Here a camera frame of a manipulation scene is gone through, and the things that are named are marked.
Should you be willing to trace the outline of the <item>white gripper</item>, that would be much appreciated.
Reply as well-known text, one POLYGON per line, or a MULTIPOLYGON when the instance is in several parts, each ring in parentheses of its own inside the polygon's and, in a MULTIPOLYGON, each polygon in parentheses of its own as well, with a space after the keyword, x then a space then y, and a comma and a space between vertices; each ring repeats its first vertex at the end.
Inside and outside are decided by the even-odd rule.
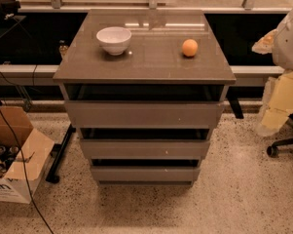
MULTIPOLYGON (((268 32, 254 43, 252 51, 260 55, 273 53, 276 34, 276 29, 268 32)), ((265 85, 256 126, 257 134, 262 137, 276 134, 292 113, 293 71, 285 71, 278 78, 270 77, 265 85)))

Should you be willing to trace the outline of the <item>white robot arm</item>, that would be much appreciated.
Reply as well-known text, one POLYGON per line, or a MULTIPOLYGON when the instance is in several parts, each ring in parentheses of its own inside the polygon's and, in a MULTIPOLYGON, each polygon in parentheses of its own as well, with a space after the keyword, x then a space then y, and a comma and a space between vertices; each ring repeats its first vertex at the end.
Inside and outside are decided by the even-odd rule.
POLYGON ((256 132, 262 137, 277 133, 293 113, 293 8, 276 29, 252 47, 258 54, 272 54, 275 65, 284 69, 265 84, 256 132))

